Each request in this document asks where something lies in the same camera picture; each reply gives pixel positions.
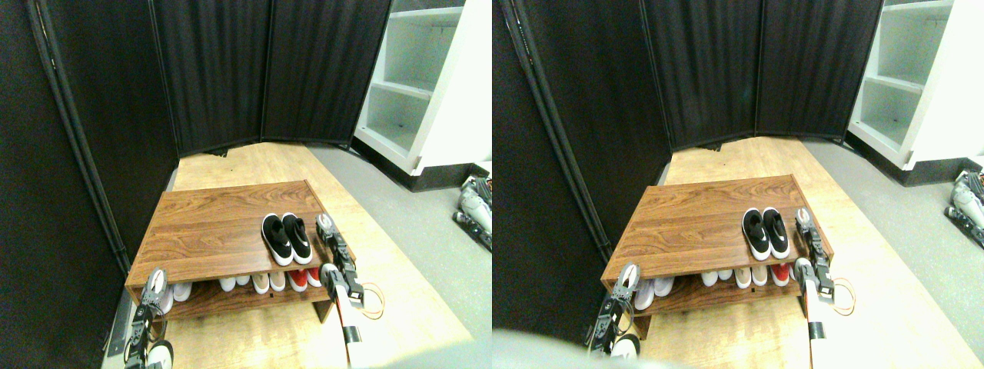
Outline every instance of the wooden floor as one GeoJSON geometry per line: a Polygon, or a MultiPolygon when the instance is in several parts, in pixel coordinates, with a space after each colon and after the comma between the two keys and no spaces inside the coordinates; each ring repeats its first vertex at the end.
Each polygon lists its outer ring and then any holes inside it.
{"type": "MultiPolygon", "coordinates": [[[[386,294],[385,315],[363,319],[363,341],[378,362],[471,339],[437,291],[375,220],[302,145],[263,143],[227,157],[181,159],[174,190],[307,179],[353,252],[359,276],[386,294]]],[[[167,329],[176,367],[344,367],[338,314],[324,325],[309,303],[174,321],[167,329]]]]}
{"type": "MultiPolygon", "coordinates": [[[[824,225],[836,253],[831,273],[857,290],[853,315],[821,309],[836,367],[981,367],[919,280],[798,140],[759,137],[725,144],[719,153],[678,152],[666,184],[784,174],[795,175],[824,225]]],[[[700,368],[806,368],[806,320],[793,297],[655,315],[642,357],[700,368]]]]}

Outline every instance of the shoe rack top shelf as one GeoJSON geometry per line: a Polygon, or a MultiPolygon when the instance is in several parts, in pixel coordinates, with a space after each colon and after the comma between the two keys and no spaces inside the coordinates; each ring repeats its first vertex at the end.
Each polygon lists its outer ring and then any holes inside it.
{"type": "Polygon", "coordinates": [[[165,192],[125,285],[141,291],[158,267],[170,284],[318,267],[331,259],[315,223],[325,212],[307,181],[165,192]],[[287,212],[304,219],[312,246],[307,265],[277,265],[263,241],[264,216],[287,212]]]}
{"type": "MultiPolygon", "coordinates": [[[[793,262],[808,255],[796,232],[796,210],[803,207],[809,205],[792,175],[648,187],[601,281],[610,289],[628,262],[639,266],[643,279],[793,262]],[[745,211],[767,207],[785,222],[791,241],[785,259],[755,260],[742,232],[745,211]]],[[[823,228],[814,222],[832,259],[823,228]]]]}

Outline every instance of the black baseboard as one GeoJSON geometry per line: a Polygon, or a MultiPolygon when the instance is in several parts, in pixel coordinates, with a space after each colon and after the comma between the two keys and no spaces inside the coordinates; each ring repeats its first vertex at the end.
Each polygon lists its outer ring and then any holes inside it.
{"type": "Polygon", "coordinates": [[[885,175],[891,177],[904,187],[914,187],[933,183],[952,182],[961,170],[980,168],[975,162],[966,157],[948,158],[916,162],[912,170],[902,170],[894,163],[865,144],[860,138],[848,132],[844,142],[854,148],[861,156],[868,159],[885,175]]]}
{"type": "Polygon", "coordinates": [[[462,183],[464,183],[465,179],[468,179],[468,175],[471,175],[472,173],[480,174],[484,171],[477,165],[467,163],[428,166],[424,168],[420,175],[413,176],[406,174],[403,169],[400,169],[396,164],[393,164],[386,159],[385,156],[377,153],[357,138],[352,140],[351,147],[362,154],[362,157],[369,160],[369,162],[379,168],[379,170],[387,176],[403,185],[403,187],[406,187],[406,189],[410,190],[410,192],[414,193],[459,187],[462,183]]]}

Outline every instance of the black curtain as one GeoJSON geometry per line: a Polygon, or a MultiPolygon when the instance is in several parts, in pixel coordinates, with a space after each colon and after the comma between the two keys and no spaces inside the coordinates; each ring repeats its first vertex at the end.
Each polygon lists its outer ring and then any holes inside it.
{"type": "Polygon", "coordinates": [[[98,367],[123,274],[52,95],[28,4],[0,2],[0,366],[98,367]]]}
{"type": "Polygon", "coordinates": [[[181,155],[259,141],[270,6],[154,2],[181,155]]]}
{"type": "Polygon", "coordinates": [[[604,287],[598,257],[561,171],[499,1],[492,9],[497,243],[492,327],[584,340],[604,287]]]}
{"type": "Polygon", "coordinates": [[[515,4],[610,252],[670,158],[640,4],[515,4]]]}
{"type": "Polygon", "coordinates": [[[881,1],[766,1],[759,133],[844,137],[881,10],[881,1]]]}
{"type": "Polygon", "coordinates": [[[150,6],[47,0],[46,11],[67,110],[132,261],[177,166],[150,6]]]}
{"type": "Polygon", "coordinates": [[[390,1],[275,1],[263,140],[348,144],[390,1]]]}
{"type": "Polygon", "coordinates": [[[644,3],[673,150],[753,135],[761,2],[644,3]]]}

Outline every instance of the wooden shoe rack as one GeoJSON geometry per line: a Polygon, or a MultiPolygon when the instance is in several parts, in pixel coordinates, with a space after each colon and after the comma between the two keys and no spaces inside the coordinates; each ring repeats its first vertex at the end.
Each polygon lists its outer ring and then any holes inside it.
{"type": "Polygon", "coordinates": [[[168,320],[311,302],[324,323],[332,305],[323,287],[309,285],[296,292],[287,285],[280,292],[271,288],[257,294],[251,281],[225,292],[218,279],[316,268],[330,262],[331,253],[318,238],[315,225],[315,216],[325,212],[307,181],[165,192],[125,287],[139,303],[147,278],[154,268],[161,268],[167,271],[169,284],[194,282],[191,296],[174,302],[166,314],[168,320]],[[312,246],[310,264],[291,262],[281,267],[263,241],[264,216],[287,212],[304,219],[312,246]]]}
{"type": "MultiPolygon", "coordinates": [[[[796,179],[790,175],[693,183],[646,188],[622,239],[601,277],[608,290],[629,262],[640,268],[641,279],[676,277],[665,297],[636,312],[634,325],[645,339],[653,314],[704,309],[711,306],[752,302],[783,296],[799,296],[799,284],[791,280],[779,287],[771,280],[764,286],[738,288],[735,276],[704,286],[700,273],[791,263],[808,257],[807,246],[796,232],[796,210],[810,208],[796,179]],[[789,257],[769,256],[757,261],[742,233],[745,211],[766,207],[779,210],[790,239],[789,257]]],[[[814,218],[824,239],[824,250],[833,250],[820,222],[814,218]]]]}

